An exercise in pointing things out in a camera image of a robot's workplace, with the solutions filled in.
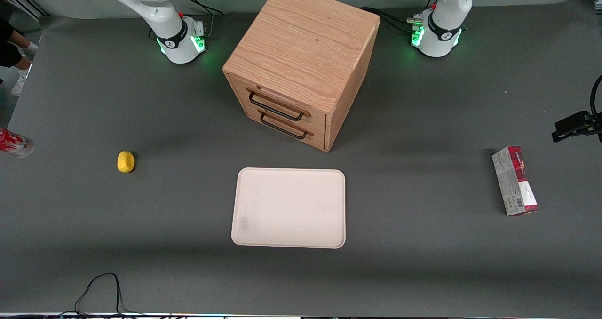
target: green led light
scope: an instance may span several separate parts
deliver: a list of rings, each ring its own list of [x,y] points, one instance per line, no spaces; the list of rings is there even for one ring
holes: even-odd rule
[[[165,55],[165,49],[163,49],[163,45],[161,45],[159,38],[157,38],[157,44],[159,44],[159,47],[161,48],[161,53],[163,53]]]
[[[422,41],[422,37],[424,36],[424,27],[420,27],[418,31],[415,32],[415,35],[412,37],[412,44],[414,46],[419,46]]]
[[[462,34],[462,28],[460,28],[460,31],[458,31],[458,36],[456,37],[456,41],[453,42],[454,46],[456,46],[458,44],[458,42],[460,41],[460,34]]]
[[[196,47],[196,50],[201,53],[202,51],[205,50],[205,39],[202,37],[197,37],[197,36],[190,36],[190,40],[192,40],[194,47]]]

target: drawer handle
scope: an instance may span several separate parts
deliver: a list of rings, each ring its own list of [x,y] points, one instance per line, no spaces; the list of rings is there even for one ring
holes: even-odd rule
[[[268,105],[264,105],[264,104],[262,104],[262,103],[260,103],[260,102],[256,102],[255,100],[253,100],[253,97],[254,97],[254,96],[255,96],[255,92],[251,92],[251,94],[249,95],[249,100],[250,100],[250,101],[251,101],[251,102],[252,102],[254,105],[258,105],[259,107],[262,107],[262,108],[264,108],[264,109],[266,109],[266,110],[268,110],[268,111],[270,111],[270,112],[272,112],[272,113],[275,113],[275,114],[279,115],[280,117],[283,117],[283,118],[286,118],[286,119],[288,119],[288,120],[292,120],[292,121],[299,121],[299,120],[301,120],[301,118],[303,117],[303,112],[300,112],[300,113],[299,113],[299,116],[295,118],[295,117],[293,117],[293,116],[291,116],[291,115],[288,115],[288,114],[286,114],[286,113],[282,113],[282,112],[280,112],[280,111],[278,111],[278,110],[275,110],[275,109],[273,109],[273,108],[269,107]]]
[[[271,122],[265,121],[264,117],[265,117],[265,113],[262,113],[261,117],[260,117],[260,120],[261,120],[262,124],[264,124],[264,125],[267,125],[267,126],[273,128],[273,129],[277,130],[277,131],[280,131],[280,132],[282,132],[282,133],[284,133],[284,134],[286,134],[288,136],[294,137],[295,139],[298,139],[298,140],[303,140],[303,139],[305,139],[305,137],[307,137],[307,131],[303,132],[302,136],[298,136],[298,135],[294,134],[293,132],[288,132],[284,128],[279,128],[278,126],[272,124]]]

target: wooden cabinet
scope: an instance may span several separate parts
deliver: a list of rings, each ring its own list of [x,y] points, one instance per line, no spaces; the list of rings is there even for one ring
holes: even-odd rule
[[[377,15],[334,0],[268,0],[222,70],[250,119],[328,152],[378,27]]]

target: gray tablecloth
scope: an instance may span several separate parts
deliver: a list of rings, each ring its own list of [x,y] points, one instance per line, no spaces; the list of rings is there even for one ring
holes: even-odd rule
[[[10,123],[36,151],[1,157],[2,312],[70,310],[113,271],[140,312],[602,317],[602,145],[550,137],[602,70],[591,0],[475,8],[443,59],[382,24],[328,154],[239,107],[220,68],[253,18],[216,17],[185,65],[142,19],[44,21]],[[537,214],[505,216],[490,156],[508,145]],[[345,246],[232,243],[243,167],[343,171]],[[114,292],[100,280],[82,310],[113,311]]]

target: red and white box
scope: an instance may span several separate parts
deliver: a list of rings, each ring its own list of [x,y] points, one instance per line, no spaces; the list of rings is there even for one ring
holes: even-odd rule
[[[525,162],[520,146],[509,146],[495,153],[493,164],[499,189],[504,198],[506,215],[517,216],[537,212],[537,201],[525,176]]]

